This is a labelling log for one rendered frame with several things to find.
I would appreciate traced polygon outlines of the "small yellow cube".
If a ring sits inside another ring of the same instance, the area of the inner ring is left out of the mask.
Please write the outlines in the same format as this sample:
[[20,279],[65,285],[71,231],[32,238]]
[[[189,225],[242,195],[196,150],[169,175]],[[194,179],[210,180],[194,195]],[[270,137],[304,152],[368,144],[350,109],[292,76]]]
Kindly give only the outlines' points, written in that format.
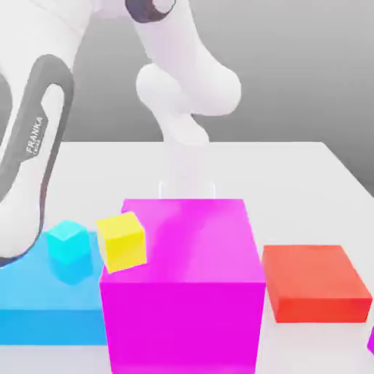
[[96,220],[99,252],[109,274],[147,263],[145,230],[133,212]]

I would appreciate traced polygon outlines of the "small cyan cube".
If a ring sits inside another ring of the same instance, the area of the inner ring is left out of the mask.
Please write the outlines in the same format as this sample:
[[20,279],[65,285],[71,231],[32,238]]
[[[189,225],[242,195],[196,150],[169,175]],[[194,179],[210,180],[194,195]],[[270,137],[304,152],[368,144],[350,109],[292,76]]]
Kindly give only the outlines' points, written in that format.
[[47,247],[52,259],[72,264],[90,253],[88,230],[73,221],[62,221],[46,233]]

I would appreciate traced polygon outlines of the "large magenta box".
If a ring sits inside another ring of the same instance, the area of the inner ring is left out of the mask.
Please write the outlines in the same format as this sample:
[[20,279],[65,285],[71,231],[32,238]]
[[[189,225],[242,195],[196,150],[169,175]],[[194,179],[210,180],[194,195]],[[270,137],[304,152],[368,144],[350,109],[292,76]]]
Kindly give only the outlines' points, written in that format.
[[265,279],[241,199],[127,199],[147,262],[103,272],[112,374],[255,374]]

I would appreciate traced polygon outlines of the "large red box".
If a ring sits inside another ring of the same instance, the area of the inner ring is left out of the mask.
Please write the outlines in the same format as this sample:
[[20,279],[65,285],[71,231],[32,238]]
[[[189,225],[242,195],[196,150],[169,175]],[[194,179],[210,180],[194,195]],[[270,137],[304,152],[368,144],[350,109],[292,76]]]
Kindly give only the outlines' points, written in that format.
[[278,323],[365,323],[373,297],[339,245],[266,245],[262,254]]

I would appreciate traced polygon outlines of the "large blue box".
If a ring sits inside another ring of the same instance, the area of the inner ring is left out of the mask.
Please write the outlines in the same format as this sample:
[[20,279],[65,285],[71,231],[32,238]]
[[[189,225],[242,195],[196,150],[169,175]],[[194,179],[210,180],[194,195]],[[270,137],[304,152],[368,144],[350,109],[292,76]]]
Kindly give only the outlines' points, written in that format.
[[91,259],[76,272],[53,263],[42,235],[20,260],[0,268],[0,345],[104,345],[95,232]]

